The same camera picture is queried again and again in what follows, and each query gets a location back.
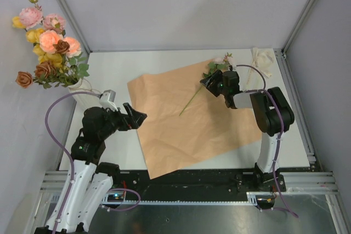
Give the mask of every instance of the pink rose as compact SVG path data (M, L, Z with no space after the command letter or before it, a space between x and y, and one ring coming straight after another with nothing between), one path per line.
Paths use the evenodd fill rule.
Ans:
M57 34L53 30L48 30L44 33L41 33L41 35L39 36L39 44L44 52L54 54L56 52L54 44L57 44L59 40L62 39L62 35Z
M66 26L66 20L58 14L49 14L43 20L43 26L46 30L54 30L57 33L61 33Z
M68 44L70 45L70 49L66 53L68 58L78 56L82 53L81 44L79 43L78 40L76 40L75 38L71 38L71 37L65 37L64 41L68 42Z
M30 29L38 25L43 19L43 13L36 8L24 8L20 13L20 22Z

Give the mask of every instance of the flower stem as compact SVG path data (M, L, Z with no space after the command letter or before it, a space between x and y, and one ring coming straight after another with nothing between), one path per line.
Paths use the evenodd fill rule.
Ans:
M185 109L189 106L189 104L191 103L191 101L194 99L194 97L199 93L199 91L201 90L203 86L201 85L199 87L199 89L197 89L197 91L195 92L195 94L193 95L193 97L191 97L190 101L186 104L186 106L182 109L182 111L180 112L179 116L185 111Z

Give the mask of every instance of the gray wall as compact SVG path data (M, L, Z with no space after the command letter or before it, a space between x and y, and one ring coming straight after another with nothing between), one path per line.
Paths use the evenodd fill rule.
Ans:
M307 0L67 0L90 49L282 47Z
M351 216L351 0L319 0L288 58L318 156Z
M40 4L44 14L62 13L56 0L40 0ZM30 198L31 206L44 172L55 168L58 148L45 129L44 116L49 105L67 93L65 88L44 90L36 85L22 89L15 83L18 71L33 72L38 63L25 31L12 28L11 22L30 5L28 0L0 0L0 233L24 197ZM66 31L72 36L69 27ZM72 99L63 101L50 116L59 140L64 138L72 106ZM22 212L26 218L30 211Z

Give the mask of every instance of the white tabletop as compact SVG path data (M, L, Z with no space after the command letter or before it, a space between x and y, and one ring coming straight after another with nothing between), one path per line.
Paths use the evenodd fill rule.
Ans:
M89 57L88 80L94 89L101 92L112 89L116 92L115 104L122 107L131 103L127 83L145 73L161 73L188 66L208 59L223 57L232 53L240 64L250 64L252 54L249 49L233 50L181 50L160 52L110 52L91 53ZM267 88L279 86L288 99L282 76L275 61L269 68L272 77L267 79ZM239 69L240 82L245 83L247 69ZM70 150L82 127L83 111L76 106L66 148ZM115 163L123 170L146 169L143 152L136 130L115 132L106 140L106 150L100 161ZM252 168L258 159L261 142L257 141L236 150L224 153L209 160L197 163L186 169L229 169ZM309 162L296 122L285 134L279 154L280 167L307 167ZM68 170L69 161L64 155L60 170Z

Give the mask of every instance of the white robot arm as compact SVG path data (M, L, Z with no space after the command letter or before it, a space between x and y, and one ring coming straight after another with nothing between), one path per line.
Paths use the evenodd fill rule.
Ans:
M275 172L279 168L276 154L277 140L281 139L295 120L280 88L242 92L239 86L239 75L233 71L233 68L225 72L217 70L213 75L202 79L200 83L213 95L222 94L228 108L253 109L258 128L262 131L261 153L254 168L254 186L256 189L262 185L273 186L273 172L279 176L279 173Z
M120 183L118 165L99 164L105 150L104 141L116 130L138 129L147 115L135 111L128 103L123 104L127 114L121 113L114 104L115 95L112 90L104 91L100 97L102 108L92 107L84 112L83 128L71 148L74 171L69 169L51 217L35 234L51 234L54 229L60 234L87 233L102 199L113 184Z

